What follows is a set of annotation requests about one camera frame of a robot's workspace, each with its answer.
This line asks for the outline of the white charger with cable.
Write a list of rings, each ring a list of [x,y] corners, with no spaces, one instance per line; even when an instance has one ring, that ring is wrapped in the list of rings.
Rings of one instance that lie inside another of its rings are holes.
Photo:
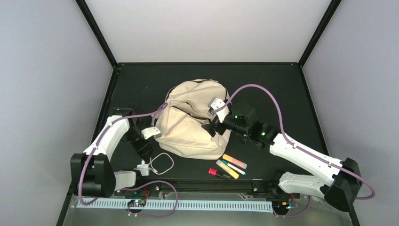
[[[169,172],[175,165],[174,159],[168,153],[160,153],[155,157],[151,157],[149,161],[142,160],[134,170],[141,173],[142,176],[163,175]]]

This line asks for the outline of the orange pastel highlighter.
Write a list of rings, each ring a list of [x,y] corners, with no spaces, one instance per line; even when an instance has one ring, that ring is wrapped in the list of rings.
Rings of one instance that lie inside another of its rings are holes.
[[[233,157],[231,157],[231,156],[229,156],[229,155],[227,155],[227,154],[223,154],[223,155],[222,155],[222,159],[224,159],[224,160],[226,160],[226,161],[228,161],[228,162],[230,162],[230,163],[233,163],[233,164],[235,164],[236,166],[239,166],[239,167],[241,167],[241,168],[243,168],[243,169],[246,169],[246,168],[247,168],[247,164],[246,164],[246,163],[244,163],[244,162],[242,162],[242,161],[240,161],[240,160],[237,160],[237,159],[235,159],[235,158],[233,158]]]

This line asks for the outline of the yellow highlighter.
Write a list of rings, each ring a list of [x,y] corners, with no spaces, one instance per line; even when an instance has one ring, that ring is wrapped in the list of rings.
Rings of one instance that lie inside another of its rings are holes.
[[[238,179],[239,178],[239,174],[236,171],[234,171],[232,168],[227,166],[227,164],[223,163],[221,160],[217,160],[216,164],[219,167],[221,167],[225,172],[227,172],[234,179]]]

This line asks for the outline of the beige canvas backpack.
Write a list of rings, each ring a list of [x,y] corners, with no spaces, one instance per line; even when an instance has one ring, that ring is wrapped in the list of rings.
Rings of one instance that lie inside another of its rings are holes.
[[[185,81],[171,89],[166,97],[166,108],[156,115],[155,126],[161,136],[156,138],[161,149],[184,158],[216,160],[228,145],[230,132],[211,136],[203,126],[214,116],[209,102],[218,97],[230,97],[227,89],[214,80]]]

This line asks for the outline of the pink black highlighter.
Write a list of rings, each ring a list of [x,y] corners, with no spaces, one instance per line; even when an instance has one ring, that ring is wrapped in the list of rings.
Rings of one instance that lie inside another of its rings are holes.
[[[219,177],[219,178],[222,178],[222,179],[231,180],[231,176],[230,175],[226,175],[226,174],[224,174],[224,173],[222,173],[222,172],[220,172],[220,171],[218,171],[218,170],[216,170],[214,168],[210,168],[208,170],[208,174],[210,174],[210,175],[212,175],[214,177]]]

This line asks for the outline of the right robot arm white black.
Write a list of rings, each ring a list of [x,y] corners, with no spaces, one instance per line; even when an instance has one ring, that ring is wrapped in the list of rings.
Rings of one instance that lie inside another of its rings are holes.
[[[227,130],[240,135],[243,142],[251,142],[309,172],[309,175],[283,173],[268,184],[268,191],[274,197],[284,193],[301,193],[323,198],[337,210],[350,212],[362,186],[358,163],[347,158],[342,161],[321,154],[309,147],[299,148],[300,143],[278,128],[259,121],[254,108],[230,111],[228,107],[215,112],[211,123],[203,126],[211,136],[222,135]]]

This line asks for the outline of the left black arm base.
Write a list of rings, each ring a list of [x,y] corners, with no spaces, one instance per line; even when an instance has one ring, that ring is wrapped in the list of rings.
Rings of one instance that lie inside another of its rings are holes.
[[[124,198],[127,200],[126,210],[131,215],[136,213],[141,213],[146,207],[147,201],[149,199],[156,199],[158,197],[159,191],[156,186],[146,186],[135,191],[116,191],[114,196],[116,198]]]

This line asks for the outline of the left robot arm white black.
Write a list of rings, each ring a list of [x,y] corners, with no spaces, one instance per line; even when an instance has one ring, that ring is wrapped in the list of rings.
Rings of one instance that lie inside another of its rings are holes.
[[[92,144],[70,159],[71,186],[75,196],[108,198],[118,190],[134,187],[141,177],[150,174],[149,161],[153,146],[142,133],[145,118],[149,116],[132,108],[111,111]],[[132,145],[142,162],[133,169],[115,171],[111,160],[121,140]]]

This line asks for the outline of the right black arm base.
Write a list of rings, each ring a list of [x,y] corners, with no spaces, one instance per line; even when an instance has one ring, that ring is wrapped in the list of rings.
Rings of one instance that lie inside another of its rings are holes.
[[[252,183],[253,191],[249,195],[254,198],[265,198],[271,202],[272,210],[277,215],[286,217],[291,208],[298,207],[299,193],[284,192],[279,186],[279,180],[283,175],[279,170],[270,180],[259,180]]]

